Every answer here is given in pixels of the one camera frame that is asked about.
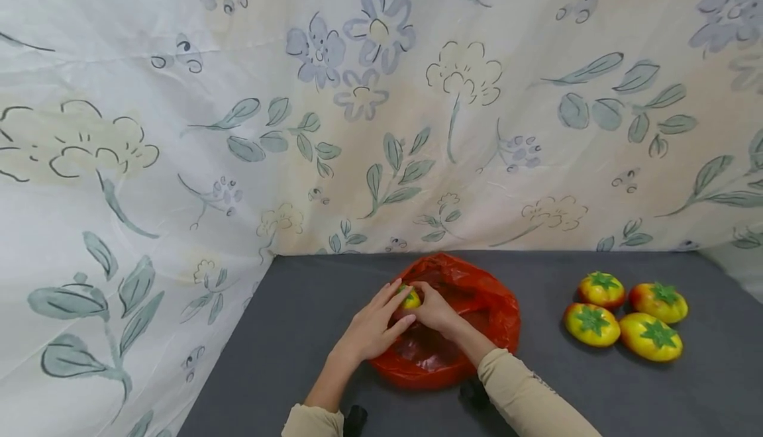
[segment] floral backdrop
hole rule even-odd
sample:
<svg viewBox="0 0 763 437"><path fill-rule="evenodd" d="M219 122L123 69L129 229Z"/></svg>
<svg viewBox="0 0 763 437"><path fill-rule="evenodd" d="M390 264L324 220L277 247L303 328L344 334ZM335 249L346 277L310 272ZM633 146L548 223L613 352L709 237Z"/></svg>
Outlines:
<svg viewBox="0 0 763 437"><path fill-rule="evenodd" d="M276 254L699 250L763 299L763 0L2 5L9 435L176 436Z"/></svg>

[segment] hand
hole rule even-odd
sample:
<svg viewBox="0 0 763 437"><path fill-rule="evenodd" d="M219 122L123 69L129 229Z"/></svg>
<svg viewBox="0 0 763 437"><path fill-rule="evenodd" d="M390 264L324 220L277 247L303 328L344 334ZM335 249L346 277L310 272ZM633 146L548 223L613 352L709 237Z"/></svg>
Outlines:
<svg viewBox="0 0 763 437"><path fill-rule="evenodd" d="M420 307L404 310L399 316L415 316L416 319L432 330L439 331L447 340L453 340L453 334L463 323L463 318L448 305L445 298L425 281L416 281L413 286L423 293Z"/></svg>
<svg viewBox="0 0 763 437"><path fill-rule="evenodd" d="M366 359L380 356L416 321L416 316L405 316L387 329L392 313L413 289L408 286L398 293L400 283L400 278L397 278L393 283L384 285L371 302L352 317L350 326L331 352L333 356L348 359L352 365L360 365Z"/></svg>

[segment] beige long-sleeve shirt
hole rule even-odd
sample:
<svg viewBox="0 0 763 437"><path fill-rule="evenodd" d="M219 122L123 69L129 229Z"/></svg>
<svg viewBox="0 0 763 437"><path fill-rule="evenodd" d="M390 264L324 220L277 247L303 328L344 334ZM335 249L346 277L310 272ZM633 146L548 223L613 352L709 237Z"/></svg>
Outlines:
<svg viewBox="0 0 763 437"><path fill-rule="evenodd" d="M477 368L487 395L520 437L601 437L580 413L507 350L487 353ZM281 437L342 437L344 416L294 406Z"/></svg>

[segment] left hand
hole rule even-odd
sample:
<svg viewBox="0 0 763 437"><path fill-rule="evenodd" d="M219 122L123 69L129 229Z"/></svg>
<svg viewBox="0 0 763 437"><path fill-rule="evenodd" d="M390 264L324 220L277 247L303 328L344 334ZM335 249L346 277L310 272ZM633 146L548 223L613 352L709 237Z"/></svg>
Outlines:
<svg viewBox="0 0 763 437"><path fill-rule="evenodd" d="M416 321L416 316L409 315L387 329L392 313L413 289L408 286L398 293L400 283L400 278L397 278L393 283L384 285L371 302L352 317L350 326L336 343L332 355L348 359L353 365L360 365L367 359L380 356Z"/></svg>

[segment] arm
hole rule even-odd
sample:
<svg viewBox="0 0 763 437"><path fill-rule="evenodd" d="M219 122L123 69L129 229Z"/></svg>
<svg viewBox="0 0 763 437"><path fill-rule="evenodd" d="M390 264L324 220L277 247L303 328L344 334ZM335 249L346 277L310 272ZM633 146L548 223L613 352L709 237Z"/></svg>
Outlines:
<svg viewBox="0 0 763 437"><path fill-rule="evenodd" d="M366 359L380 356L416 321L406 316L389 330L392 313L405 300L411 287L397 293L400 280L387 283L366 307L352 318L350 326L326 359L321 375L305 404L291 409L281 437L340 437L344 416L338 411L344 388L352 373Z"/></svg>
<svg viewBox="0 0 763 437"><path fill-rule="evenodd" d="M409 311L453 341L477 368L487 395L520 437L601 437L563 398L507 350L499 350L452 310L428 283L415 283L425 302Z"/></svg>

